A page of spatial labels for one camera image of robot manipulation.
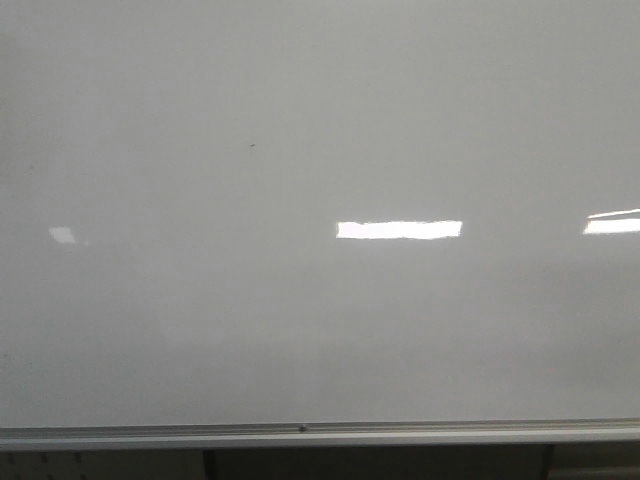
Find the grey aluminium marker tray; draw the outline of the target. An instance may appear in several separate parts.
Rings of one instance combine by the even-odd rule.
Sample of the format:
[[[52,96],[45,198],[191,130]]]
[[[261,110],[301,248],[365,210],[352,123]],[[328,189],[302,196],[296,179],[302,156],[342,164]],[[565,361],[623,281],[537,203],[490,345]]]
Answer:
[[[305,432],[299,426],[305,425]],[[1,429],[1,450],[84,451],[275,447],[557,444],[637,441],[639,420],[499,420]]]

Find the white whiteboard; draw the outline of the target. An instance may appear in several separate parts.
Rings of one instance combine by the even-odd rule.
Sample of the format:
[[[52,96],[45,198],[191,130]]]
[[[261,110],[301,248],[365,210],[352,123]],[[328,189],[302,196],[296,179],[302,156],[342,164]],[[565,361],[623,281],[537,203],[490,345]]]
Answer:
[[[5,1],[5,427],[639,413],[635,1]]]

